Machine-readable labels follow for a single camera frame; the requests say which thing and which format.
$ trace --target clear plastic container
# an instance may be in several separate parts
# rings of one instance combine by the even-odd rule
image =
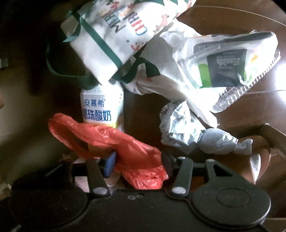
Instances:
[[[233,103],[235,103],[241,96],[243,96],[248,90],[250,90],[261,78],[263,78],[266,75],[266,73],[268,73],[274,67],[274,65],[276,65],[276,63],[280,60],[280,58],[281,58],[280,51],[277,49],[270,66],[262,74],[260,74],[249,86],[232,87],[229,90],[226,89],[210,111],[213,113],[219,113],[224,111]]]

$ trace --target christmas gift bag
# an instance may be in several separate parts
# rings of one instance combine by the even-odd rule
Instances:
[[[104,84],[196,0],[95,0],[61,24],[71,47]]]

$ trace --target knotted plastic bag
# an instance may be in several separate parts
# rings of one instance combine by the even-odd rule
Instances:
[[[161,163],[159,149],[108,126],[77,123],[71,117],[57,113],[48,122],[49,130],[78,156],[94,158],[98,153],[88,151],[77,138],[99,149],[114,149],[118,153],[115,171],[136,189],[160,189],[168,175]]]

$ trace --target transparent plastic packaging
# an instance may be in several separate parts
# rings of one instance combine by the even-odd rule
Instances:
[[[271,64],[262,74],[254,79],[254,81],[249,86],[232,87],[229,90],[226,89],[225,92],[220,96],[219,100],[213,105],[212,109],[210,109],[210,111],[213,113],[219,113],[230,107],[248,90],[250,90],[261,78],[263,78],[266,73],[268,73],[274,67],[274,65],[276,65],[280,58],[280,51],[277,49]]]

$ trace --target red plastic bag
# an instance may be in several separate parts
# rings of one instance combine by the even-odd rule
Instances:
[[[108,126],[77,123],[71,117],[57,113],[48,122],[49,130],[69,149],[85,159],[96,157],[77,142],[77,138],[100,149],[118,153],[115,171],[136,189],[160,189],[168,175],[161,163],[159,149]]]

